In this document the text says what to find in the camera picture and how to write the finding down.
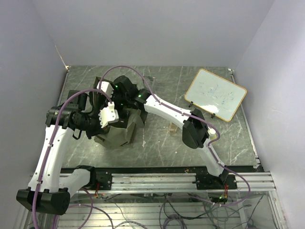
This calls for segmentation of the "olive canvas bag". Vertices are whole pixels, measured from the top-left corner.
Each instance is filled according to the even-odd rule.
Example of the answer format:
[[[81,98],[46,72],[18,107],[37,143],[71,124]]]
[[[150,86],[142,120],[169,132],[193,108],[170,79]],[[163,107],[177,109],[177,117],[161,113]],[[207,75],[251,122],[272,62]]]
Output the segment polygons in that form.
[[[94,87],[100,78],[96,77]],[[143,128],[148,112],[144,109],[145,100],[151,95],[146,89],[138,89],[137,84],[132,83],[125,75],[121,75],[109,81],[113,89],[126,90],[129,93],[129,108],[118,112],[119,121],[108,124],[109,132],[94,136],[94,141],[105,148],[128,147],[132,144],[136,128]]]

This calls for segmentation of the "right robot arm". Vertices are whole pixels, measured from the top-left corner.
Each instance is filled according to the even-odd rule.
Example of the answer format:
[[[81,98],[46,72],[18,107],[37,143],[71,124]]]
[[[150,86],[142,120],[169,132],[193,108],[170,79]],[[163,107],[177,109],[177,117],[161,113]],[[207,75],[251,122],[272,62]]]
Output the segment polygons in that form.
[[[214,140],[199,109],[183,109],[162,100],[144,88],[139,90],[137,85],[124,75],[116,78],[112,86],[112,100],[120,116],[130,108],[140,110],[144,118],[151,113],[175,124],[182,130],[183,143],[195,149],[206,163],[211,185],[219,189],[227,183],[228,171],[212,146]]]

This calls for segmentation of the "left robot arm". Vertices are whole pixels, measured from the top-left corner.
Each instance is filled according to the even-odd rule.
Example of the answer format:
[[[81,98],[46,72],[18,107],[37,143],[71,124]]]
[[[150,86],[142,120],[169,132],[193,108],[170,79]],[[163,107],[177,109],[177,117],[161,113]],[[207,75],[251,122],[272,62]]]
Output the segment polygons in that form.
[[[37,212],[63,215],[71,197],[81,188],[93,189],[97,185],[95,168],[78,166],[74,171],[61,177],[61,166],[75,130],[86,132],[87,137],[95,136],[102,129],[103,122],[99,114],[90,115],[83,112],[88,94],[103,95],[110,102],[112,90],[86,89],[76,91],[58,107],[47,113],[45,140],[35,172],[26,189],[17,192],[16,200],[33,215]]]

